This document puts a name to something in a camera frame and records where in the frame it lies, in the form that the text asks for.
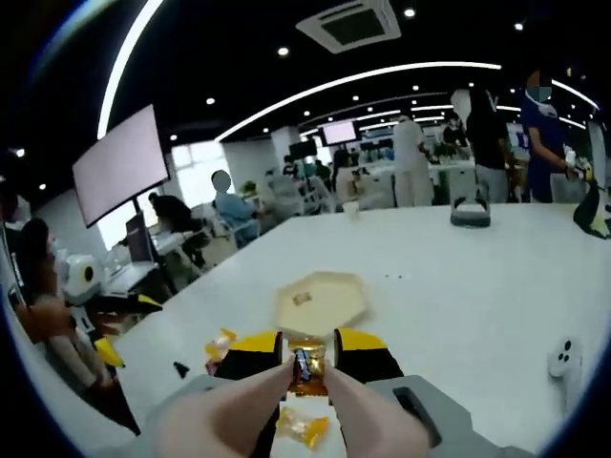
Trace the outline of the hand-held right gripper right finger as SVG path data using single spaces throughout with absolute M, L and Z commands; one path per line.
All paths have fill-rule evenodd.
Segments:
M 431 451 L 476 451 L 470 413 L 420 376 L 404 374 L 377 336 L 349 328 L 334 330 L 335 367 L 399 406 L 429 436 Z

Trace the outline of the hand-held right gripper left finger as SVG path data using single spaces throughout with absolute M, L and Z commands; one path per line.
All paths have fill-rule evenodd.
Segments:
M 153 447 L 270 447 L 283 398 L 283 333 L 265 331 L 162 402 L 145 434 Z

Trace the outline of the person's left hand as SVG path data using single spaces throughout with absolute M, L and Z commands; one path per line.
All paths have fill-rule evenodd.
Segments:
M 15 315 L 34 344 L 52 337 L 71 336 L 75 330 L 70 309 L 60 299 L 46 299 L 34 305 L 18 304 Z

